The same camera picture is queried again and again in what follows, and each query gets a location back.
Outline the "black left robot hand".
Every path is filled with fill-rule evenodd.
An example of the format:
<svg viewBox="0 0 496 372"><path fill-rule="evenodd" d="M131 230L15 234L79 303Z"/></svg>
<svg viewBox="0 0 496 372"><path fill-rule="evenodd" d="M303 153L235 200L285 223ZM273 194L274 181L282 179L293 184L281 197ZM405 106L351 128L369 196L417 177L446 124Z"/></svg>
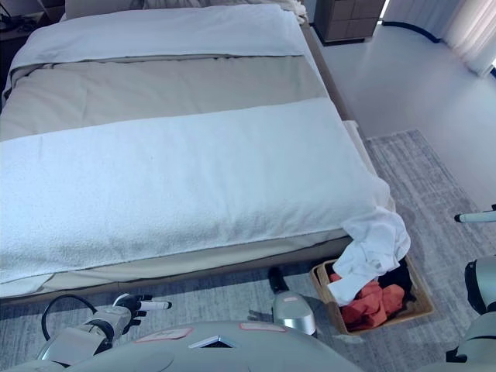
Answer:
<svg viewBox="0 0 496 372"><path fill-rule="evenodd" d="M154 301L151 294L121 294L112 304L113 308L127 308L130 317L122 330L125 335L132 326L139 326L140 318L145 317L148 311L168 310L172 307L170 301Z"/></svg>

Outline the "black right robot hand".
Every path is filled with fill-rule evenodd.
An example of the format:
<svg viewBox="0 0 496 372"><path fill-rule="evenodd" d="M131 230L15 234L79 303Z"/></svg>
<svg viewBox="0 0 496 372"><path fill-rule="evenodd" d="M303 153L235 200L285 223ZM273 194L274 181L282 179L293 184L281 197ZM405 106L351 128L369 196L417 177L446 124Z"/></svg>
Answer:
<svg viewBox="0 0 496 372"><path fill-rule="evenodd" d="M454 220L460 223L482 223L496 222L496 211L483 211L474 213L463 213L454 216Z"/></svg>

